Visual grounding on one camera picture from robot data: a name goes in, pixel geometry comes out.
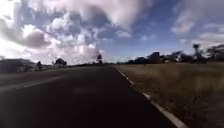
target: white road line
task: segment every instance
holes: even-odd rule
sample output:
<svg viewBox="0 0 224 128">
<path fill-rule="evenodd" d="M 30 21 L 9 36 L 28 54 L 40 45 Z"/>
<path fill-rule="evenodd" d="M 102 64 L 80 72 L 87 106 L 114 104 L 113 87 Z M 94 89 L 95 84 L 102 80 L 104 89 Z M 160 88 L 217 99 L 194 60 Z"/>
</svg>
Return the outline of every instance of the white road line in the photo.
<svg viewBox="0 0 224 128">
<path fill-rule="evenodd" d="M 158 104 L 151 102 L 167 119 L 169 119 L 177 128 L 188 128 L 181 120 L 175 117 L 172 113 L 169 113 Z"/>
<path fill-rule="evenodd" d="M 131 86 L 134 86 L 134 82 L 131 81 L 120 69 L 116 68 L 117 71 L 126 78 L 127 81 L 129 81 L 131 83 Z"/>
<path fill-rule="evenodd" d="M 58 79 L 61 79 L 61 78 L 64 78 L 64 76 L 54 77 L 54 78 L 51 78 L 51 79 L 48 79 L 48 80 L 44 80 L 44 81 L 36 81 L 33 84 L 22 85 L 20 87 L 17 87 L 16 89 L 22 89 L 22 88 L 27 88 L 27 87 L 31 87 L 31 86 L 36 86 L 36 85 L 44 84 L 44 83 L 47 83 L 47 82 L 52 82 L 52 81 L 55 81 L 55 80 L 58 80 Z"/>
</svg>

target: grass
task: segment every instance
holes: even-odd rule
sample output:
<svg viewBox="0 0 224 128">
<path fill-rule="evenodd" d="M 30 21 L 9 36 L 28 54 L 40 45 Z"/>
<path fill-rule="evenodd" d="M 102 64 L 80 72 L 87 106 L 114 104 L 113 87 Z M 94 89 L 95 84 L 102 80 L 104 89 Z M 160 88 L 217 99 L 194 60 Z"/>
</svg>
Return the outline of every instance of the grass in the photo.
<svg viewBox="0 0 224 128">
<path fill-rule="evenodd" d="M 224 64 L 118 66 L 135 87 L 191 128 L 224 127 Z"/>
</svg>

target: asphalt road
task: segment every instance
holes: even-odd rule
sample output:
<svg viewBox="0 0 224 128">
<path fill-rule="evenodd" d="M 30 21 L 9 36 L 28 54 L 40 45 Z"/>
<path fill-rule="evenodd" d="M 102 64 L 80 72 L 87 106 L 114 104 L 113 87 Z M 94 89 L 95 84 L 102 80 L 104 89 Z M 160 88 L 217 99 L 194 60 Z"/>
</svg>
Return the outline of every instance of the asphalt road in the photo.
<svg viewBox="0 0 224 128">
<path fill-rule="evenodd" d="M 174 128 L 129 86 L 113 67 L 12 86 L 0 91 L 0 128 Z"/>
</svg>

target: blue sky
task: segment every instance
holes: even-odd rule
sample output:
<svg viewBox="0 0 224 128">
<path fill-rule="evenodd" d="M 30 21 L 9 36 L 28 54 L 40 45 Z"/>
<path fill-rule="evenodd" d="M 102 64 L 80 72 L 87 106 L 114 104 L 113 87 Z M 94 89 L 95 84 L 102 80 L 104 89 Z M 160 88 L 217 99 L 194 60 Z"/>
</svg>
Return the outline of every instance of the blue sky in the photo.
<svg viewBox="0 0 224 128">
<path fill-rule="evenodd" d="M 0 55 L 49 64 L 192 53 L 224 42 L 223 0 L 1 0 Z"/>
</svg>

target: road edge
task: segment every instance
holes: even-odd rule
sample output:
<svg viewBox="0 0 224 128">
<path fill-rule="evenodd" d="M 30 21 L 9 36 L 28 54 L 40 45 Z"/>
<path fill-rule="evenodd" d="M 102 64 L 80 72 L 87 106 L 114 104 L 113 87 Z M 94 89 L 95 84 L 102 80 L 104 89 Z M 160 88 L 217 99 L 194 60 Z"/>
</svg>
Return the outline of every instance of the road edge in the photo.
<svg viewBox="0 0 224 128">
<path fill-rule="evenodd" d="M 134 89 L 135 87 L 134 82 L 131 81 L 120 69 L 117 67 L 114 67 L 125 79 L 130 83 L 130 88 L 137 92 L 140 93 L 141 95 L 145 96 L 149 101 L 150 101 L 150 95 L 145 94 L 143 92 L 140 92 L 139 90 Z M 163 107 L 159 106 L 153 101 L 150 101 L 153 106 L 155 106 L 167 119 L 169 119 L 177 128 L 188 128 L 186 124 L 184 124 L 180 119 L 178 119 L 176 116 L 174 116 L 172 113 L 166 111 Z"/>
</svg>

